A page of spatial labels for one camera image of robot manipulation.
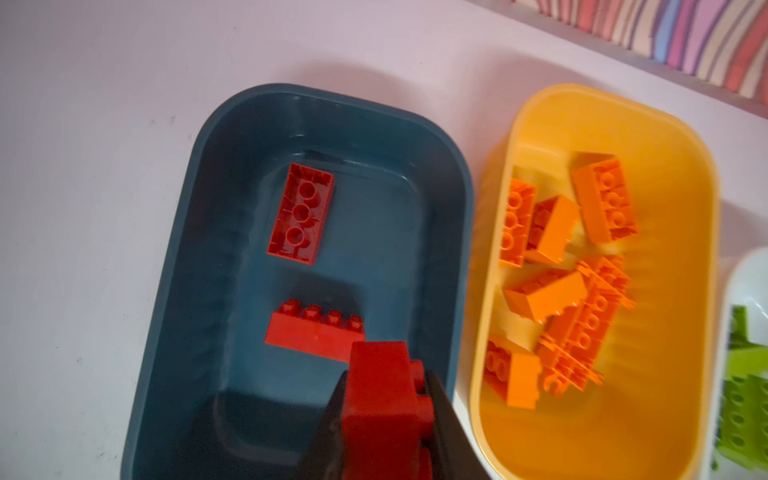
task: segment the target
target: pile of orange bricks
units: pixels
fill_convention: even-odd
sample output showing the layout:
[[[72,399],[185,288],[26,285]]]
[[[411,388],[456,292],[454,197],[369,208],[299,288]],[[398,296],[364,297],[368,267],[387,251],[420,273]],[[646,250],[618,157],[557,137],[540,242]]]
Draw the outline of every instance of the pile of orange bricks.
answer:
[[[504,266],[561,263],[579,211],[592,243],[637,234],[621,163],[615,157],[572,172],[578,204],[562,195],[535,203],[536,187],[513,179],[509,187],[500,261]],[[629,277],[622,257],[580,260],[574,270],[552,268],[503,293],[508,308],[546,324],[535,352],[506,338],[490,336],[484,380],[509,406],[533,409],[538,385],[559,396],[569,386],[584,390],[617,311],[634,307],[626,297]]]

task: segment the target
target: toy building block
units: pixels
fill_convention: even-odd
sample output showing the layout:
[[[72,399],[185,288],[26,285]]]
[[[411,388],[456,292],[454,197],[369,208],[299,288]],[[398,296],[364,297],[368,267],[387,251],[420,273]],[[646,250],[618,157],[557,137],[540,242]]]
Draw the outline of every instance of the toy building block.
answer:
[[[569,385],[584,390],[589,379],[601,384],[602,376],[593,366],[607,331],[622,305],[634,305],[624,295],[629,277],[621,269],[622,261],[613,255],[577,265],[587,282],[587,299],[553,318],[536,349],[546,369],[542,384],[552,395],[562,394]]]
[[[266,252],[313,265],[332,194],[333,174],[291,164]]]
[[[571,179],[592,243],[609,243],[637,234],[627,182],[616,157],[579,168]]]
[[[595,285],[608,290],[621,298],[621,305],[632,310],[634,302],[626,297],[629,276],[622,270],[623,262],[621,255],[586,258],[578,261],[576,270],[584,275],[587,289]]]
[[[513,313],[542,324],[548,316],[560,315],[565,307],[578,305],[587,296],[584,277],[578,271],[557,268],[503,291]]]
[[[272,314],[264,342],[348,362],[353,343],[365,340],[359,316],[345,319],[338,310],[323,315],[317,305],[302,310],[298,300],[288,300]]]
[[[422,443],[435,410],[423,389],[424,367],[404,342],[355,343],[341,413],[345,480],[432,478]]]
[[[511,407],[536,408],[541,360],[510,340],[490,335],[483,381]]]
[[[730,317],[726,379],[768,371],[768,347],[751,343],[747,338],[746,307],[736,305]]]
[[[578,222],[578,210],[578,205],[563,195],[535,204],[525,259],[538,263],[562,262],[565,246],[571,242],[571,231]]]
[[[596,300],[598,307],[603,306],[601,301]],[[553,318],[539,339],[536,354],[545,369],[541,385],[553,396],[562,395],[571,385],[583,391],[589,380],[603,384],[603,376],[593,365],[610,322],[584,305],[568,307]]]
[[[536,187],[512,179],[507,196],[507,211],[502,234],[502,265],[522,266],[528,231],[531,229],[531,213],[536,198]]]
[[[725,382],[718,434],[723,457],[768,471],[768,380],[750,375]]]

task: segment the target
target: red toy brick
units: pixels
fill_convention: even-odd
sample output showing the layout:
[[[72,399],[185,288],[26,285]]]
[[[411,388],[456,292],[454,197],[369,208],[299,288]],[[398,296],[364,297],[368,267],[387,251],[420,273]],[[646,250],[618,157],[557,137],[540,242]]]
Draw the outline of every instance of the red toy brick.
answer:
[[[404,342],[365,342],[352,347],[341,415],[345,480],[426,480],[432,399],[417,395],[420,362]]]
[[[365,340],[359,316],[344,319],[338,310],[323,315],[317,305],[301,310],[298,300],[288,300],[272,314],[264,342],[348,362],[352,344]]]
[[[313,265],[332,195],[333,174],[291,164],[266,252]]]

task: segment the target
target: yellow plastic bin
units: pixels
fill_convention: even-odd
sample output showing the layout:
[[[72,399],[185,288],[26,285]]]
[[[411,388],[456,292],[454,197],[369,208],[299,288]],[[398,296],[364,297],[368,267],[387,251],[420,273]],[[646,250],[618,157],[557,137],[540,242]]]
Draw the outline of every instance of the yellow plastic bin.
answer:
[[[508,185],[538,187],[537,201],[575,199],[581,153],[617,155],[640,234],[597,246],[574,229],[561,266],[624,255],[634,310],[622,309],[596,364],[604,385],[541,392],[535,410],[507,407],[482,381],[488,334],[532,349],[543,327],[511,313],[501,287],[547,266],[502,266]],[[713,381],[717,173],[707,148],[670,115],[579,85],[536,94],[486,166],[478,197],[466,321],[477,327],[469,392],[472,429],[505,478],[664,480],[697,472]]]

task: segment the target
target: colorful striped mat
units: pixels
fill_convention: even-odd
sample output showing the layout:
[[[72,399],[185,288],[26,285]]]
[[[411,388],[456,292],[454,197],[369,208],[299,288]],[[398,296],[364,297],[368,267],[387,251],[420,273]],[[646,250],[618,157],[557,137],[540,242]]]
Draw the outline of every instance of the colorful striped mat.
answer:
[[[517,0],[517,3],[703,81],[768,104],[768,0]]]

